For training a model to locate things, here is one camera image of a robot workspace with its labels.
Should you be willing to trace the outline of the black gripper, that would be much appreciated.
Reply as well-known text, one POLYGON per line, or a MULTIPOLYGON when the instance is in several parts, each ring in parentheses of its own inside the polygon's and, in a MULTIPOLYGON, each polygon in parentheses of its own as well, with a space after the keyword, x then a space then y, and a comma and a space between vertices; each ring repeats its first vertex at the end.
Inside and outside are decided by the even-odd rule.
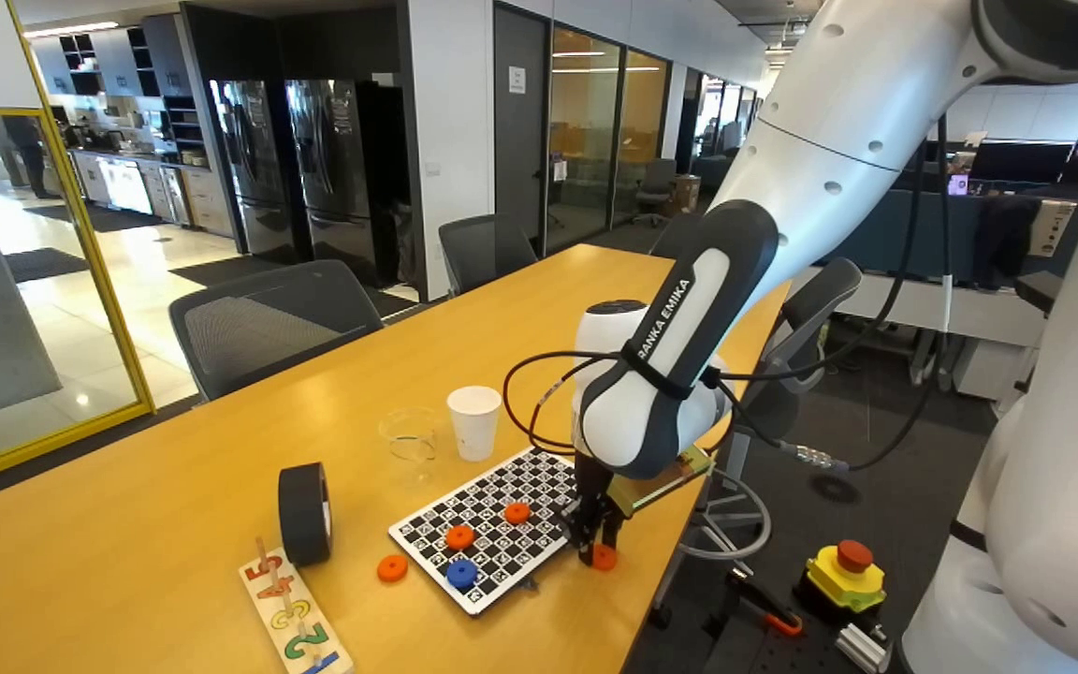
POLYGON ((596 530, 597 530, 597 548, 618 550, 618 530, 623 515, 618 500, 608 499, 608 478, 614 472, 601 460, 596 455, 575 460, 575 504, 562 514, 562 529, 580 560, 590 560, 596 530))

